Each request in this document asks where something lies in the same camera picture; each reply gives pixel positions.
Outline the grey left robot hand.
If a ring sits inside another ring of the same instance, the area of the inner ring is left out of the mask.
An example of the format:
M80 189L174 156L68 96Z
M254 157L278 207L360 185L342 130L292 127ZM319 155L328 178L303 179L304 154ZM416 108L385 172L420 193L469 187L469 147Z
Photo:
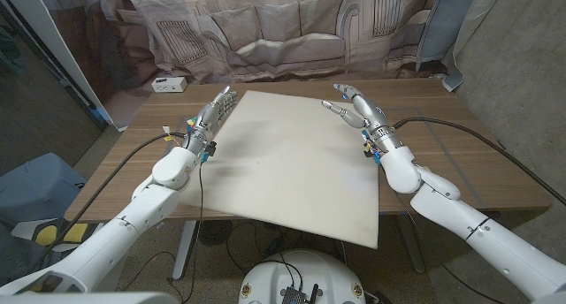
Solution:
M216 97L199 111L191 131L181 146L198 155L202 153L213 135L218 131L223 119L227 118L237 103L237 93L226 86Z

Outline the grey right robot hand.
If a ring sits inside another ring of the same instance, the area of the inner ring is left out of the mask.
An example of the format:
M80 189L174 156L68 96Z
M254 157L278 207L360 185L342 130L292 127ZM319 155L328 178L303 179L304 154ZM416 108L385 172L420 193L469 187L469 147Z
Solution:
M395 135L386 115L372 100L350 85L334 84L333 86L342 93L345 99L349 99L353 103L357 114L330 101L323 100L321 104L325 108L340 116L348 125L367 132L366 139L373 143L381 153L385 154L395 148L402 147L402 143Z

